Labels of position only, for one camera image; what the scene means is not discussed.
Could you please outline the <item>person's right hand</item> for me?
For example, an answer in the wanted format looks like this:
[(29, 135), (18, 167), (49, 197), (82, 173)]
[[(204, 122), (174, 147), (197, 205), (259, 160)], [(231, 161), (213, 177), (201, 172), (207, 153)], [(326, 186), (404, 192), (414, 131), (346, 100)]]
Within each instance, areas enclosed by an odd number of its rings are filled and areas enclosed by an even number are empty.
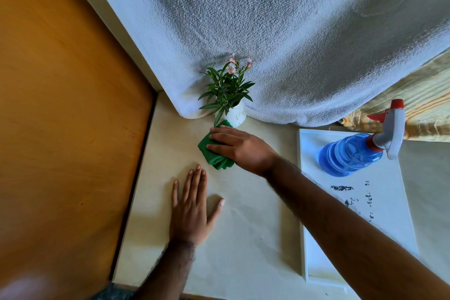
[(211, 127), (213, 133), (229, 133), (239, 136), (241, 144), (239, 146), (228, 145), (207, 145), (207, 148), (214, 153), (223, 155), (235, 161), (244, 170), (256, 174), (260, 177), (268, 177), (273, 171), (283, 163), (282, 157), (276, 153), (261, 138), (238, 129), (227, 130), (220, 127)]

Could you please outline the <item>person's left hand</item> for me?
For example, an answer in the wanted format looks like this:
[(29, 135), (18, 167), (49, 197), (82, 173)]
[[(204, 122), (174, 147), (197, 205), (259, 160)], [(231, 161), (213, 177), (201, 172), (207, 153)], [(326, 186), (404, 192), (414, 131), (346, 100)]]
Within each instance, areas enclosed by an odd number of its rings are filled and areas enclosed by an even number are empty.
[(196, 247), (201, 245), (209, 236), (212, 229), (206, 227), (206, 219), (210, 210), (207, 209), (207, 173), (202, 168), (202, 176), (198, 188), (197, 204), (188, 201), (188, 173), (182, 186), (179, 184), (179, 201), (176, 208), (172, 208), (169, 238), (188, 240)]

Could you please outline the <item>green cleaning cloth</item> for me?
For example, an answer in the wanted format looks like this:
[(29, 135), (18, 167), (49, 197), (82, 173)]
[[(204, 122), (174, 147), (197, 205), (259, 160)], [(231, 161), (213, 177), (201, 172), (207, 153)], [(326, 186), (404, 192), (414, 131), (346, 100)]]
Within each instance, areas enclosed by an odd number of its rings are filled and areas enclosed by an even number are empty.
[(224, 143), (214, 141), (210, 138), (212, 132), (209, 132), (198, 144), (198, 148), (200, 152), (203, 154), (206, 162), (213, 166), (216, 170), (227, 169), (234, 166), (235, 161), (225, 157), (223, 155), (219, 155), (217, 153), (212, 152), (207, 148), (207, 145), (225, 145)]

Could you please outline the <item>person's right forearm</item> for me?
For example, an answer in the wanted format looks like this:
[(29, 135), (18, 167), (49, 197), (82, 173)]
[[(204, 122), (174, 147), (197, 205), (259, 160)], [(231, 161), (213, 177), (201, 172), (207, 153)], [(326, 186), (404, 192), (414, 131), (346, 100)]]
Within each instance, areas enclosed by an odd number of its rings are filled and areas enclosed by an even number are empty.
[(262, 176), (363, 300), (450, 300), (450, 285), (300, 170), (270, 154)]

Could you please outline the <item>person's left forearm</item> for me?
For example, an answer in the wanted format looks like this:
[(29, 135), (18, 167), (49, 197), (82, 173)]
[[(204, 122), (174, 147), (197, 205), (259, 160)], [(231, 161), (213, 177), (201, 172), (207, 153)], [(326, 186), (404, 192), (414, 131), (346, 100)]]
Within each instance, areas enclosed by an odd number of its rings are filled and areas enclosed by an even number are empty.
[(180, 300), (194, 261), (195, 249), (191, 241), (170, 240), (130, 300)]

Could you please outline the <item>white vase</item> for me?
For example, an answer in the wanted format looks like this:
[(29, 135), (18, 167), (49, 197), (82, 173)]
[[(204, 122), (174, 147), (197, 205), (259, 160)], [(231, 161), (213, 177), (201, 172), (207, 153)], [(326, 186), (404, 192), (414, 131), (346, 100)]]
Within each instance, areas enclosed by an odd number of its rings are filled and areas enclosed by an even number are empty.
[(247, 109), (243, 99), (235, 107), (228, 110), (227, 115), (223, 116), (223, 119), (228, 121), (231, 127), (239, 127), (246, 119)]

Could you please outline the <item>green plant with pink flowers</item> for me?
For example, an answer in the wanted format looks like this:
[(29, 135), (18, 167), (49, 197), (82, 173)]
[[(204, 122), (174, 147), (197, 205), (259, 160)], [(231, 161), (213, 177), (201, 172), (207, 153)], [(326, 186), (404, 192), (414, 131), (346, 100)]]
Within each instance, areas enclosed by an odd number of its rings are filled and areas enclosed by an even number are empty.
[(208, 76), (211, 82), (207, 91), (198, 100), (206, 99), (206, 104), (199, 109), (211, 109), (215, 115), (214, 125), (217, 126), (224, 115), (239, 105), (243, 98), (252, 101), (249, 89), (254, 82), (245, 80), (245, 73), (254, 65), (252, 58), (247, 57), (245, 64), (240, 64), (234, 56), (227, 58), (220, 69), (207, 67), (202, 74)]

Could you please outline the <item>grey patterned shorts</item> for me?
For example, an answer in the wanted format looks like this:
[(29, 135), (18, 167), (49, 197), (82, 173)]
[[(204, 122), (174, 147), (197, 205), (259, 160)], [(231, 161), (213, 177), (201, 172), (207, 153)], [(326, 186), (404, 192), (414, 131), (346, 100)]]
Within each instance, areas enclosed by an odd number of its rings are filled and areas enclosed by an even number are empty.
[(120, 286), (111, 282), (88, 300), (131, 300), (136, 291), (135, 287)]

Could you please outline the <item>blue spray bottle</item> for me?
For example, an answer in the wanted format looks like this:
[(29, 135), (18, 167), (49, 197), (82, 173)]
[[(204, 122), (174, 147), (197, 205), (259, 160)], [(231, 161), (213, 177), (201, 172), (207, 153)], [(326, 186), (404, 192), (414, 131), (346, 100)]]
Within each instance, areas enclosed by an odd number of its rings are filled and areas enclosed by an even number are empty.
[(384, 152), (390, 160), (399, 155), (405, 133), (403, 99), (393, 99), (383, 113), (368, 119), (382, 125), (379, 133), (358, 133), (324, 146), (318, 154), (321, 169), (334, 177), (346, 177), (379, 161)]

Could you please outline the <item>orange wooden door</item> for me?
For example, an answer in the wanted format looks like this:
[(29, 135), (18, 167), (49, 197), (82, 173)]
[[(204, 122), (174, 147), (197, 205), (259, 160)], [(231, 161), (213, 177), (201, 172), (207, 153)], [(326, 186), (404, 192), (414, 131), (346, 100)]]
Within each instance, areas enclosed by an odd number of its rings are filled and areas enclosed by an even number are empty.
[(0, 300), (106, 285), (153, 103), (87, 0), (0, 0)]

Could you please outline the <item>white tray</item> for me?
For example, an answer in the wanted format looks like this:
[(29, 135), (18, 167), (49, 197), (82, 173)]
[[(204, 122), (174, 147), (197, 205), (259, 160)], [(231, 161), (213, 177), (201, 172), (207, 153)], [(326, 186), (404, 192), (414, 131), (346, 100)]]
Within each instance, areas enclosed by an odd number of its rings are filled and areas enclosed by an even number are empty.
[(319, 166), (320, 150), (326, 144), (349, 136), (349, 132), (300, 129), (297, 133), (297, 165), (313, 183), (419, 259), (398, 160), (389, 160), (384, 154), (380, 161), (347, 177), (331, 176)]

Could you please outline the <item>striped yellow fabric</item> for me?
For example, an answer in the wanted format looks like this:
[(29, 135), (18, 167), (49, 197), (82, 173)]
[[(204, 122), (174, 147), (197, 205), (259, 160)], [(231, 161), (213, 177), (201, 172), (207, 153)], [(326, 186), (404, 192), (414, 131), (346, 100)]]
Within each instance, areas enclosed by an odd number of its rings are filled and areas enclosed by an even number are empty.
[(406, 140), (450, 143), (450, 47), (338, 122), (354, 132), (377, 133), (380, 114), (403, 99)]

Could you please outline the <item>white door frame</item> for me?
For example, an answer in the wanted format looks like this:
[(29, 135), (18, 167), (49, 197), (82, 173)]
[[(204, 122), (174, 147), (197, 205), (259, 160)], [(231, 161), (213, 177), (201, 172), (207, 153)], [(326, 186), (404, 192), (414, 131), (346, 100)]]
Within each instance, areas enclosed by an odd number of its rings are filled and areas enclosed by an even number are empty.
[(87, 0), (92, 6), (94, 11), (97, 13), (99, 18), (103, 21), (106, 27), (109, 29), (111, 34), (119, 42), (122, 48), (127, 52), (133, 62), (136, 64), (138, 69), (142, 72), (145, 78), (149, 81), (150, 85), (154, 90), (160, 92), (163, 90), (160, 82), (153, 73), (149, 64), (143, 57), (139, 48), (132, 40), (131, 36), (121, 23), (120, 19), (117, 17), (116, 13), (110, 6), (107, 0)]

